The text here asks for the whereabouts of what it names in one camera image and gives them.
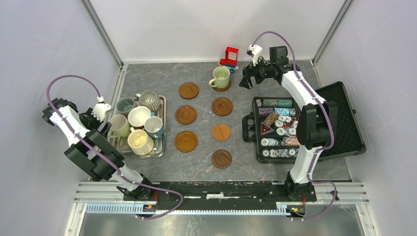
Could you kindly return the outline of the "dark wooden coaster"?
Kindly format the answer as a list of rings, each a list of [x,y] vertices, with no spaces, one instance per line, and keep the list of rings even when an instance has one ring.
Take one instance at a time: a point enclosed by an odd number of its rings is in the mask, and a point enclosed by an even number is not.
[[[232,155],[227,150],[219,149],[213,153],[212,163],[219,169],[228,168],[232,163]]]

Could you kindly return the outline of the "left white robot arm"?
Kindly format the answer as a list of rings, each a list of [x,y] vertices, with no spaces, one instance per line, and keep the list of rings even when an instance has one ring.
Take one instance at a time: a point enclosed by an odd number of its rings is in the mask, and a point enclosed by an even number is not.
[[[79,113],[77,106],[66,99],[48,100],[42,118],[61,129],[68,140],[69,148],[64,155],[94,181],[113,180],[126,198],[149,200],[154,196],[154,186],[143,175],[128,168],[124,156],[107,140],[111,124],[104,124],[111,106],[98,97],[94,108]]]

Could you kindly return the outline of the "light green mug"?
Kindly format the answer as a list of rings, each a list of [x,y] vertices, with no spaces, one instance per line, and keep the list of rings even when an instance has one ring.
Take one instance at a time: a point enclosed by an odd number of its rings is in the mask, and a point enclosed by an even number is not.
[[[118,136],[128,137],[130,135],[130,125],[124,115],[115,115],[111,117],[109,123],[111,124],[110,130]]]

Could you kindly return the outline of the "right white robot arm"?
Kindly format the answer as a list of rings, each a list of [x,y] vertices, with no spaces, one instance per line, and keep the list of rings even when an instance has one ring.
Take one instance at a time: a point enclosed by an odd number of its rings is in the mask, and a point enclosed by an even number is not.
[[[284,195],[298,200],[312,187],[312,172],[319,156],[334,145],[337,125],[337,105],[319,96],[304,79],[296,63],[290,63],[286,46],[271,47],[270,60],[262,56],[262,47],[250,45],[247,54],[252,62],[243,68],[240,87],[251,89],[251,78],[260,84],[264,79],[274,79],[285,88],[300,108],[296,136],[300,142],[298,156],[285,181]]]

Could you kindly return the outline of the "light wooden coaster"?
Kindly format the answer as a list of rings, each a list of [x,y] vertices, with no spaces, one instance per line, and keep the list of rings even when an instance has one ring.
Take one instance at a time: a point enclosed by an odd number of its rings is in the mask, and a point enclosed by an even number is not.
[[[231,130],[228,125],[219,123],[213,127],[211,133],[216,140],[225,141],[230,137]]]

